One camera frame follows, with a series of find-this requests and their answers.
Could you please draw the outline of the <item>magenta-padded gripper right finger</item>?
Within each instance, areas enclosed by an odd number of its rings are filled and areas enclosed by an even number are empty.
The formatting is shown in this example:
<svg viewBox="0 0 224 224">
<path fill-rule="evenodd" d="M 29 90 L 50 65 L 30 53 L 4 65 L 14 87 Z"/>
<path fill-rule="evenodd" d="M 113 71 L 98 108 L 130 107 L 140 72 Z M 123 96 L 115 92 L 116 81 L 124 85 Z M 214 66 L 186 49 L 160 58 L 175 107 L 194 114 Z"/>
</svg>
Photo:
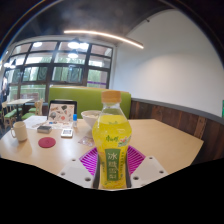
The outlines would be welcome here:
<svg viewBox="0 0 224 224">
<path fill-rule="evenodd" d="M 154 156 L 145 156 L 134 147 L 128 147 L 126 157 L 128 188 L 140 188 L 167 175 L 167 171 Z"/>
</svg>

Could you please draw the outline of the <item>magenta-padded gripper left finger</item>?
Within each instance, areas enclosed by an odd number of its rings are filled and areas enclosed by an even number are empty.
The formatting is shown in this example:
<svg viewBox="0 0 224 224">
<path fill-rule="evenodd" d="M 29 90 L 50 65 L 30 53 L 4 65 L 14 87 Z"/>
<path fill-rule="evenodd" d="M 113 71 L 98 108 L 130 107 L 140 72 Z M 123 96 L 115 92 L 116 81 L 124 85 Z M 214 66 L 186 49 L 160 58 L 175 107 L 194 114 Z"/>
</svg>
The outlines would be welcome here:
<svg viewBox="0 0 224 224">
<path fill-rule="evenodd" d="M 97 149 L 90 149 L 80 158 L 71 159 L 59 172 L 59 176 L 84 188 L 99 187 L 99 164 Z"/>
</svg>

